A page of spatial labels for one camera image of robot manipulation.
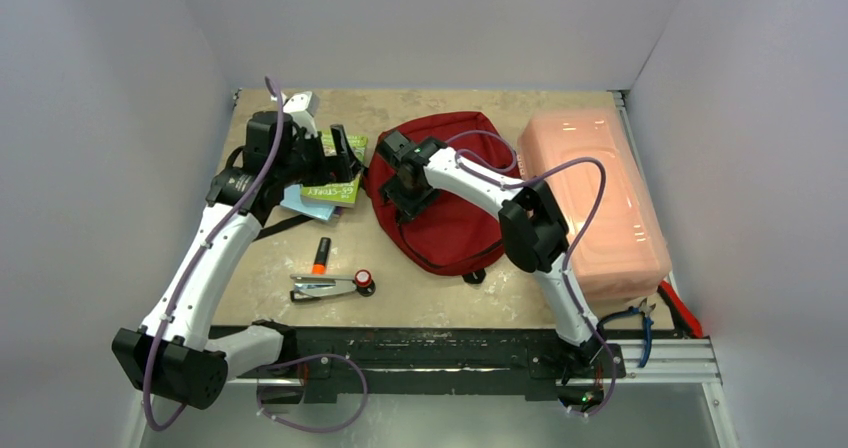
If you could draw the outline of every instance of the pliers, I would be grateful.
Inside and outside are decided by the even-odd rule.
[[[645,365],[648,364],[648,358],[651,357],[651,344],[653,341],[653,337],[651,336],[651,326],[654,324],[654,320],[651,319],[651,313],[653,313],[654,308],[656,307],[656,303],[649,305],[648,299],[645,298],[641,303],[639,303],[639,306],[631,306],[624,311],[610,313],[598,321],[598,327],[603,328],[603,325],[612,320],[626,318],[628,316],[642,315],[642,330],[644,331],[645,336],[645,346],[642,350],[642,358],[639,360],[639,365],[637,365],[639,368],[644,368]]]

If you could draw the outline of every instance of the black strap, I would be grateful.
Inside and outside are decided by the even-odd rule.
[[[480,269],[471,273],[462,275],[462,279],[469,285],[479,285],[486,279],[486,270]]]
[[[276,225],[266,226],[259,230],[259,235],[256,237],[256,240],[261,240],[262,238],[268,238],[271,235],[276,235],[277,233],[281,233],[283,231],[288,230],[289,228],[294,228],[297,225],[302,225],[309,220],[314,218],[306,215],[295,215],[291,218],[286,218],[285,220],[277,223]]]
[[[227,157],[227,162],[225,166],[227,168],[232,168],[233,164],[236,162],[236,158],[238,158],[242,151],[244,151],[244,146],[239,146],[235,150],[233,150],[233,152],[230,153],[230,156]]]

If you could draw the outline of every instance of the tabletop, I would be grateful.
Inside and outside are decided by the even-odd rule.
[[[292,95],[298,91],[284,89]],[[320,99],[315,121],[319,130],[340,123],[348,134],[369,138],[366,164],[377,136],[405,121],[435,113],[480,111],[510,143],[515,143],[537,110],[614,106],[607,92],[439,91],[439,90],[312,90]],[[219,166],[244,144],[245,124],[257,111],[274,110],[268,92],[242,90],[233,112]],[[277,208],[268,225],[295,215]],[[352,275],[367,269],[376,283],[371,297],[341,295],[313,303],[292,304],[290,275],[309,273],[318,241],[332,239],[327,273]],[[424,328],[552,328],[553,316],[532,276],[501,257],[487,268],[480,285],[461,277],[425,272],[409,260],[377,224],[371,202],[360,191],[354,208],[336,221],[310,221],[255,241],[233,274],[214,317],[217,325],[247,325],[272,319],[293,326],[367,326]],[[672,328],[668,308],[658,295],[654,329]],[[638,300],[590,303],[598,317]],[[640,328],[633,317],[610,328]]]

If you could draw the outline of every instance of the gray wall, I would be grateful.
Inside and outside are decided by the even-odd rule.
[[[630,88],[678,0],[186,0],[228,81]]]
[[[682,0],[631,94],[746,446],[848,437],[846,17],[848,0]]]
[[[228,87],[182,0],[0,0],[0,79],[0,446],[118,446]]]

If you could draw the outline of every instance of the zipper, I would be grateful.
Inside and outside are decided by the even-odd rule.
[[[431,262],[430,260],[428,260],[427,258],[425,258],[424,255],[422,255],[421,253],[418,253],[418,251],[415,248],[413,248],[412,245],[410,245],[408,241],[406,241],[406,236],[403,234],[403,225],[398,223],[397,227],[398,227],[398,233],[400,233],[400,239],[403,240],[403,244],[406,245],[407,248],[409,248],[409,251],[411,251],[416,256],[416,258],[418,258],[425,265],[427,265],[427,266],[429,266],[430,268],[433,268],[433,269],[445,268],[447,266],[447,265],[437,265],[437,264]],[[500,248],[502,244],[503,244],[503,240],[498,240],[498,241],[494,242],[493,244],[491,244],[489,247],[485,248],[483,251],[481,251],[479,253],[475,253],[475,254],[469,256],[468,258],[465,258],[465,260],[462,260],[462,261],[470,260],[472,258],[480,258],[482,256],[488,255],[489,253]]]

